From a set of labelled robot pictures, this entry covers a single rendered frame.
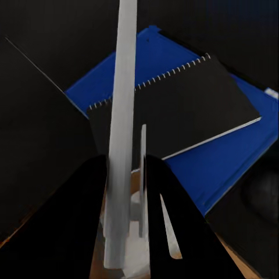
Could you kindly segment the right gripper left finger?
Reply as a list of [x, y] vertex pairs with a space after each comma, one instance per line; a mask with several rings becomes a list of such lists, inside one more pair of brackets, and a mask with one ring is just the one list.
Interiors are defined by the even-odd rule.
[[85, 161], [0, 246], [0, 279], [89, 279], [106, 178], [105, 155]]

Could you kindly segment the folder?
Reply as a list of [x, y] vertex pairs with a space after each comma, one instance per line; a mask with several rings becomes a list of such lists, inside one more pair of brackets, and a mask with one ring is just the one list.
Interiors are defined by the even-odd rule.
[[[113, 96], [115, 56], [116, 51], [63, 91], [87, 119], [86, 108]], [[135, 86], [205, 56], [150, 24], [136, 35]], [[279, 92], [220, 63], [262, 118], [164, 160], [203, 218], [279, 139]]]

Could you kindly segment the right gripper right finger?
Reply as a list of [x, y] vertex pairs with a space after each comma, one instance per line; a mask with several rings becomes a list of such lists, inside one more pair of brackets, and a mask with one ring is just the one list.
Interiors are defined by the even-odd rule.
[[[163, 159], [146, 157], [145, 187], [151, 279], [245, 279]], [[170, 256], [161, 194], [183, 259]]]

